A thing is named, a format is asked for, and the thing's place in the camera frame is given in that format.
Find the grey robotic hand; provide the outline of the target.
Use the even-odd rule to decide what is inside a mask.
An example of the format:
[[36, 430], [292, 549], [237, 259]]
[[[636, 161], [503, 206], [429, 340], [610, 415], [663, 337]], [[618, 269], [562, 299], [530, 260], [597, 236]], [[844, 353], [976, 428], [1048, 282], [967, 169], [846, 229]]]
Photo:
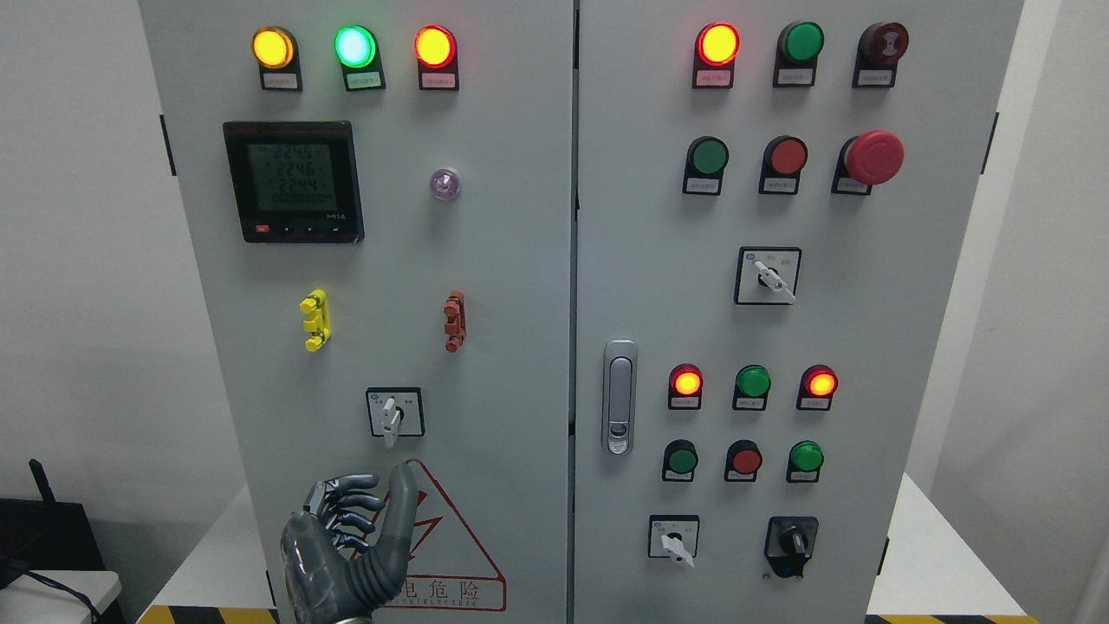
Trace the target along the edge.
[[372, 474], [322, 479], [282, 533], [282, 561], [298, 623], [369, 623], [399, 595], [413, 548], [418, 485], [393, 467], [387, 500]]

